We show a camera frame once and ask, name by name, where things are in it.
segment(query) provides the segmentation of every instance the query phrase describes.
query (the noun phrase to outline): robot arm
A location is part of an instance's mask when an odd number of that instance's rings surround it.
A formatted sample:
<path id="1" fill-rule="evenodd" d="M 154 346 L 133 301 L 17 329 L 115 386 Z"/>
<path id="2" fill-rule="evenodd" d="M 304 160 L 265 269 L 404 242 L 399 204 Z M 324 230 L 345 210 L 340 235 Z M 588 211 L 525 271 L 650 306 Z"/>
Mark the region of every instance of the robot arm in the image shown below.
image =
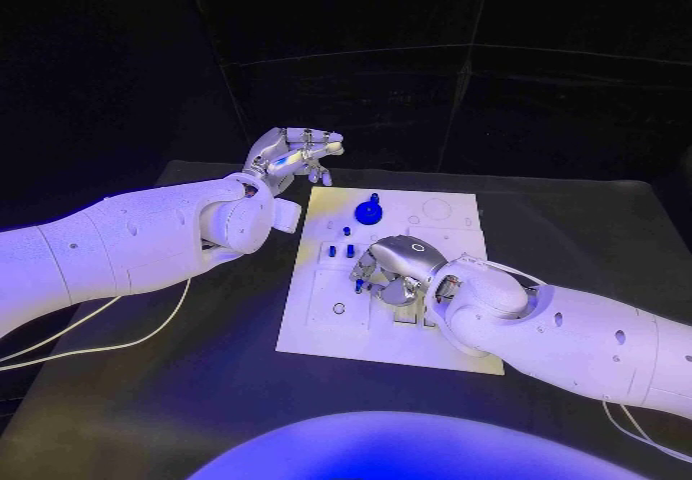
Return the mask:
<path id="1" fill-rule="evenodd" d="M 261 247 L 271 228 L 296 231 L 300 206 L 274 198 L 294 174 L 322 177 L 342 136 L 273 129 L 242 173 L 105 198 L 69 217 L 0 233 L 0 337 L 85 300 L 164 288 Z"/>
<path id="2" fill-rule="evenodd" d="M 440 264 L 430 249 L 412 237 L 382 239 L 352 279 L 386 303 L 405 305 L 409 292 L 397 281 L 409 278 L 425 315 L 466 354 L 497 355 L 520 372 L 590 398 L 692 418 L 692 327 L 598 295 L 545 284 L 523 287 L 474 257 Z M 394 272 L 386 287 L 368 283 L 376 264 Z M 385 296 L 386 290 L 399 295 Z"/>

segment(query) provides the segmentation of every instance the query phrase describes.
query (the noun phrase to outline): white cable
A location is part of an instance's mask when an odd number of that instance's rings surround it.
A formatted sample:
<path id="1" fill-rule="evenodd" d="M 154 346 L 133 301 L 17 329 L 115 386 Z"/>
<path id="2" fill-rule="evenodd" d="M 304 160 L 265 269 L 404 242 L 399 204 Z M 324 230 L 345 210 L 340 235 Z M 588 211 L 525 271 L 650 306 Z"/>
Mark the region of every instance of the white cable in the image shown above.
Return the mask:
<path id="1" fill-rule="evenodd" d="M 42 347 L 46 343 L 52 342 L 58 337 L 65 335 L 75 327 L 78 327 L 89 318 L 92 318 L 95 315 L 98 315 L 123 297 L 115 297 L 102 307 L 100 307 L 94 312 L 91 312 L 81 320 L 78 320 L 69 327 L 66 327 L 63 330 L 61 330 L 51 338 L 46 338 L 40 343 L 33 345 L 32 347 L 26 348 L 17 353 L 13 353 L 12 355 L 7 355 L 6 357 L 0 358 L 0 362 L 4 362 L 10 358 L 19 357 L 25 353 L 30 352 L 32 350 L 36 350 L 39 347 Z"/>
<path id="2" fill-rule="evenodd" d="M 616 422 L 616 419 L 613 418 L 613 416 L 610 415 L 610 410 L 608 410 L 608 405 L 606 403 L 606 400 L 601 400 L 601 403 L 603 403 L 603 409 L 606 410 L 606 415 L 608 416 L 608 420 L 610 422 L 613 423 L 613 425 L 616 426 L 616 428 L 629 436 L 632 437 L 634 440 L 640 441 L 642 443 L 646 443 L 647 445 L 650 445 L 653 448 L 656 448 L 657 450 L 660 450 L 666 455 L 670 455 L 673 458 L 676 458 L 678 460 L 682 460 L 683 462 L 688 462 L 688 463 L 692 463 L 692 457 L 685 455 L 683 453 L 675 451 L 673 449 L 665 447 L 663 445 L 659 445 L 653 440 L 652 438 L 649 437 L 649 435 L 644 433 L 644 430 L 642 429 L 642 427 L 639 426 L 639 423 L 636 422 L 634 420 L 634 417 L 632 416 L 627 408 L 624 405 L 620 405 L 620 407 L 623 408 L 623 411 L 627 415 L 627 418 L 630 419 L 632 421 L 632 424 L 634 425 L 634 428 L 639 430 L 639 433 L 642 433 L 643 437 L 642 438 L 640 436 L 634 435 L 632 432 L 629 432 L 621 426 L 620 424 Z"/>
<path id="3" fill-rule="evenodd" d="M 528 273 L 523 273 L 522 271 L 516 270 L 516 268 L 508 267 L 502 263 L 492 262 L 490 260 L 482 260 L 482 262 L 486 265 L 490 265 L 492 267 L 497 268 L 499 270 L 505 270 L 505 272 L 513 273 L 515 275 L 520 275 L 522 277 L 528 278 L 532 282 L 536 283 L 536 285 L 546 284 L 539 278 L 532 277 Z"/>
<path id="4" fill-rule="evenodd" d="M 180 306 L 183 305 L 183 300 L 185 300 L 186 295 L 187 295 L 187 289 L 189 288 L 190 288 L 190 279 L 187 279 L 187 283 L 185 284 L 183 295 L 180 296 L 180 300 L 177 301 L 176 308 L 173 309 L 173 312 L 169 315 L 169 318 L 159 325 L 159 328 L 146 337 L 140 338 L 134 342 L 121 343 L 120 345 L 111 345 L 110 347 L 88 348 L 85 350 L 74 350 L 71 352 L 63 352 L 63 353 L 59 353 L 56 355 L 51 355 L 49 357 L 38 358 L 36 360 L 32 360 L 32 361 L 25 362 L 25 363 L 16 363 L 14 365 L 7 365 L 4 367 L 0 367 L 0 372 L 4 371 L 4 370 L 12 370 L 14 368 L 27 367 L 29 365 L 35 365 L 36 363 L 48 362 L 49 360 L 55 360 L 58 358 L 68 357 L 71 355 L 81 355 L 82 353 L 107 352 L 108 350 L 117 350 L 120 348 L 127 348 L 127 347 L 131 347 L 131 346 L 137 345 L 138 343 L 147 341 L 163 330 L 163 327 L 166 327 L 170 320 L 176 316 L 176 313 L 180 310 Z"/>

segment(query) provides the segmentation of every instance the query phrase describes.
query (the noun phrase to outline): blue knob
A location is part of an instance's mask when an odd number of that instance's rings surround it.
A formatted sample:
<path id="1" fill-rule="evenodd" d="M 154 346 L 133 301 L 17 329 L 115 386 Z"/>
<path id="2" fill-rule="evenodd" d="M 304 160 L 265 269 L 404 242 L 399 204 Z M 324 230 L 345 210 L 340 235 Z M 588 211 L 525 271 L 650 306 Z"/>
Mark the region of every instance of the blue knob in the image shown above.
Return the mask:
<path id="1" fill-rule="evenodd" d="M 382 220 L 382 207 L 376 193 L 371 195 L 371 200 L 356 207 L 356 220 L 363 225 L 375 225 Z"/>

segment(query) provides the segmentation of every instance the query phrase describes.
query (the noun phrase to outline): gray table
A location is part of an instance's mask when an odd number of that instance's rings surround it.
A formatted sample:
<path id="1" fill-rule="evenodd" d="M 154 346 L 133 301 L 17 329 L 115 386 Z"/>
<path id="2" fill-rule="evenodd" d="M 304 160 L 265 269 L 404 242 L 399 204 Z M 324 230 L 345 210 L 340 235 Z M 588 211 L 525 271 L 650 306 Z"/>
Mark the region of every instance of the gray table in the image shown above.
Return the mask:
<path id="1" fill-rule="evenodd" d="M 160 184 L 236 165 L 172 162 Z M 692 257 L 650 186 L 333 170 L 335 185 L 477 194 L 489 258 L 544 280 L 692 320 Z M 307 205 L 310 184 L 286 198 Z M 626 438 L 600 403 L 519 374 L 503 377 L 274 351 L 298 247 L 273 232 L 261 250 L 192 281 L 179 316 L 144 344 L 49 362 L 0 440 L 0 477 L 183 478 L 261 433 L 337 412 L 394 410 L 531 432 L 657 478 L 692 467 Z M 138 338 L 183 285 L 123 299 L 56 350 Z M 102 301 L 89 302 L 78 316 Z M 660 442 L 692 451 L 689 423 L 639 409 Z"/>

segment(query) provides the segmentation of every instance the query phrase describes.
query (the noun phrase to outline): white platform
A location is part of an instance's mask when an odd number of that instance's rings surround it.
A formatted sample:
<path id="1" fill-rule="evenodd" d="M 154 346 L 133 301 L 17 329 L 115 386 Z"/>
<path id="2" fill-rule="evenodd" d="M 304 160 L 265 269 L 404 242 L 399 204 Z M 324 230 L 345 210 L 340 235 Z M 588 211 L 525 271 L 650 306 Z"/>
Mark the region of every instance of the white platform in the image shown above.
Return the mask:
<path id="1" fill-rule="evenodd" d="M 384 216 L 368 226 L 353 212 L 375 192 Z M 486 258 L 476 195 L 313 187 L 277 351 L 503 375 L 497 357 L 470 357 L 451 346 L 420 304 L 394 308 L 355 293 L 349 273 L 360 254 L 378 239 L 401 234 L 425 240 L 448 260 L 464 252 Z"/>

